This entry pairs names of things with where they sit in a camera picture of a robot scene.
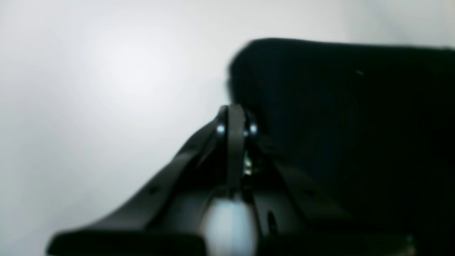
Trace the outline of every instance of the white wall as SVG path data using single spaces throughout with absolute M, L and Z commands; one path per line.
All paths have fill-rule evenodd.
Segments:
M 455 46 L 452 0 L 0 0 L 0 255 L 115 209 L 227 104 L 249 40 Z

